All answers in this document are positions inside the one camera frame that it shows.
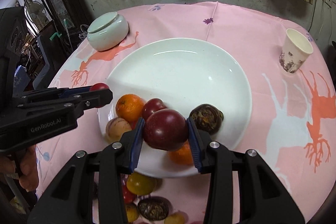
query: round table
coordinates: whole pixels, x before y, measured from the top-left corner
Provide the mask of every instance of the round table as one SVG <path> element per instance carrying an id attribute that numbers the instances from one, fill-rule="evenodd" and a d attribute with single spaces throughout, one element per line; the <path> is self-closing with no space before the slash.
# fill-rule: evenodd
<path id="1" fill-rule="evenodd" d="M 239 62 L 252 90 L 251 120 L 235 150 L 257 150 L 308 221 L 323 204 L 336 178 L 335 90 L 309 33 L 288 20 L 213 2 L 144 5 L 119 13 L 127 19 L 130 29 L 124 41 L 106 52 L 97 52 L 84 40 L 50 86 L 74 88 L 104 82 L 128 54 L 165 38 L 197 38 L 221 47 Z M 302 70 L 294 75 L 284 73 L 278 62 L 287 28 L 304 34 L 314 48 Z M 76 151 L 93 153 L 106 146 L 96 109 L 78 119 L 78 128 L 38 144 L 37 195 L 43 194 Z M 236 223 L 239 192 L 237 177 L 234 178 Z M 202 222 L 209 181 L 209 175 L 164 179 L 152 195 L 167 198 L 174 211 L 188 216 L 187 223 Z M 96 211 L 94 220 L 98 222 Z"/>

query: silver screw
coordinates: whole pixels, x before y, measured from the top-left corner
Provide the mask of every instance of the silver screw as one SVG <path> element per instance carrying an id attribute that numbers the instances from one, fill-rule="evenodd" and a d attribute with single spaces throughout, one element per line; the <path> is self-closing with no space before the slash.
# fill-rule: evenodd
<path id="1" fill-rule="evenodd" d="M 85 156 L 85 151 L 83 151 L 83 150 L 77 151 L 77 153 L 76 153 L 77 158 L 82 158 L 84 156 Z"/>
<path id="2" fill-rule="evenodd" d="M 122 143 L 120 143 L 120 142 L 115 142 L 115 143 L 113 143 L 112 144 L 112 147 L 114 148 L 114 149 L 119 149 L 119 148 L 121 148 L 123 145 L 122 145 Z"/>
<path id="3" fill-rule="evenodd" d="M 211 142 L 209 145 L 212 148 L 218 148 L 219 147 L 219 143 L 218 142 Z"/>
<path id="4" fill-rule="evenodd" d="M 255 157 L 257 155 L 257 152 L 254 149 L 249 149 L 249 150 L 247 150 L 247 154 L 250 157 Z"/>

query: white paper cup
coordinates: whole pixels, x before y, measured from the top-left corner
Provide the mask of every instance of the white paper cup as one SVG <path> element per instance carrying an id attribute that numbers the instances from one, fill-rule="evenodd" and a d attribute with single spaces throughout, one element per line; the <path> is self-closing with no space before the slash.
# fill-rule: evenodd
<path id="1" fill-rule="evenodd" d="M 313 46 L 308 39 L 294 29 L 287 29 L 285 43 L 282 47 L 279 62 L 282 68 L 295 73 L 313 53 Z"/>

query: large round plate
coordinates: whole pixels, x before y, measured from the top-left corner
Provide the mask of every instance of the large round plate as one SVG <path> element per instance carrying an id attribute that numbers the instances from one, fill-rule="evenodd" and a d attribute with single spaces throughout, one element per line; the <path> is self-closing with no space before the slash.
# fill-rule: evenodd
<path id="1" fill-rule="evenodd" d="M 128 93 L 145 100 L 160 98 L 185 118 L 200 104 L 224 114 L 213 139 L 234 149 L 244 135 L 252 111 L 251 88 L 238 62 L 223 49 L 202 40 L 171 38 L 148 44 L 124 58 L 106 84 L 113 100 L 98 110 L 100 130 L 114 117 L 115 104 Z M 177 165 L 167 153 L 143 143 L 137 172 L 156 178 L 194 175 L 195 167 Z"/>

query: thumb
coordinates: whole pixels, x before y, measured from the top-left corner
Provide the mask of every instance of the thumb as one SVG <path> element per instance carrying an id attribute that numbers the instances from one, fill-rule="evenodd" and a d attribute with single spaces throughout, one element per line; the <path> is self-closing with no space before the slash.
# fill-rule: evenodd
<path id="1" fill-rule="evenodd" d="M 0 173 L 15 173 L 15 165 L 9 158 L 0 156 Z"/>

